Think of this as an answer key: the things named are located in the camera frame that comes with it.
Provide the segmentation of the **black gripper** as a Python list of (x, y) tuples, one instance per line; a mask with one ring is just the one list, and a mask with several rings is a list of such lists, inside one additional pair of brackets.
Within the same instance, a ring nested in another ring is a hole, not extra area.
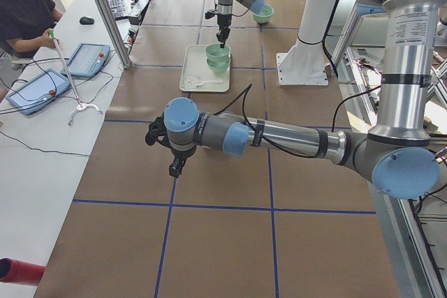
[(169, 166), (169, 175), (171, 177), (178, 177), (182, 174), (187, 159), (195, 154), (196, 148), (197, 146), (192, 146), (192, 148), (186, 151), (171, 149), (171, 152), (174, 155), (173, 163)]
[(230, 33), (231, 14), (219, 13), (217, 15), (217, 24), (219, 25), (219, 31), (217, 32), (216, 37), (221, 43), (221, 48), (225, 48)]

